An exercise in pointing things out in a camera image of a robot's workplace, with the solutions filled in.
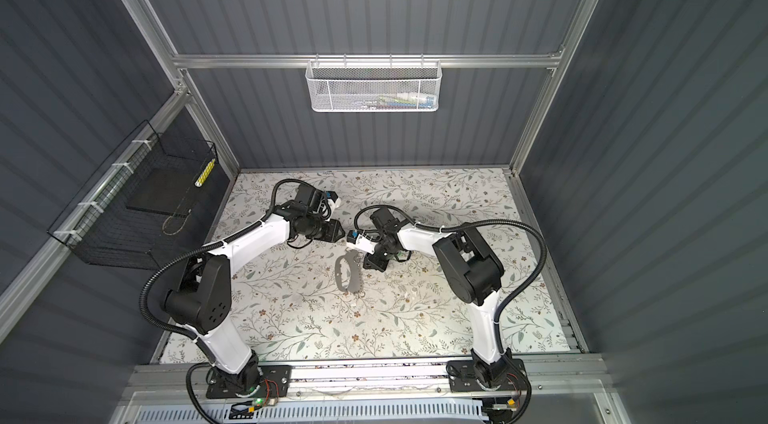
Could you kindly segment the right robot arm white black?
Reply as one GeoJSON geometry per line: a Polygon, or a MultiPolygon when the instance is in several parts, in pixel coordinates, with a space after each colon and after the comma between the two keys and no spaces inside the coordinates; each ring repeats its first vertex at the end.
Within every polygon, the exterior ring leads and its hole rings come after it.
{"type": "Polygon", "coordinates": [[[374,229],[352,230],[348,247],[364,254],[363,267],[383,272],[399,255],[415,252],[437,259],[450,290],[468,305],[472,330],[471,356],[474,375],[484,389],[501,386],[508,373],[507,357],[496,339],[495,311],[504,269],[482,235],[475,229],[449,232],[428,229],[395,218],[385,208],[371,216],[374,229]]]}

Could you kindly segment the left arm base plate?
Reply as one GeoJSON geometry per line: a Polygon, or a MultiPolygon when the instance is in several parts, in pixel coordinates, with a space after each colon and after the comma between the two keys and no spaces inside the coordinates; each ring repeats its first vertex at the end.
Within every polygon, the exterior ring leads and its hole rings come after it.
{"type": "Polygon", "coordinates": [[[293,368],[287,365],[246,366],[239,374],[212,367],[206,374],[207,399],[278,399],[287,396],[293,368]]]}

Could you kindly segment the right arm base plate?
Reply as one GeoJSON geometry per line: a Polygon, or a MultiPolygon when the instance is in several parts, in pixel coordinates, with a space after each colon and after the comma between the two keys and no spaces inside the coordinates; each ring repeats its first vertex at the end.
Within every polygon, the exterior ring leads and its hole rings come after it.
{"type": "Polygon", "coordinates": [[[450,360],[446,364],[452,392],[511,392],[527,391],[529,381],[523,361],[502,357],[493,364],[481,360],[450,360]]]}

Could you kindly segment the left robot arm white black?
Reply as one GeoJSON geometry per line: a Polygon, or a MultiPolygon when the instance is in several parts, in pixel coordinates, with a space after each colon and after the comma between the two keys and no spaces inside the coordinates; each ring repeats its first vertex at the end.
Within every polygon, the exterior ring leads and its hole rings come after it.
{"type": "Polygon", "coordinates": [[[298,179],[293,199],[277,204],[273,188],[265,215],[255,223],[218,241],[216,247],[189,259],[189,275],[168,292],[163,310],[204,353],[217,373],[217,381],[231,394],[246,396],[259,389],[262,377],[258,357],[245,343],[231,318],[232,280],[246,264],[275,246],[298,237],[308,242],[336,243],[345,232],[333,217],[339,197],[298,179]]]}

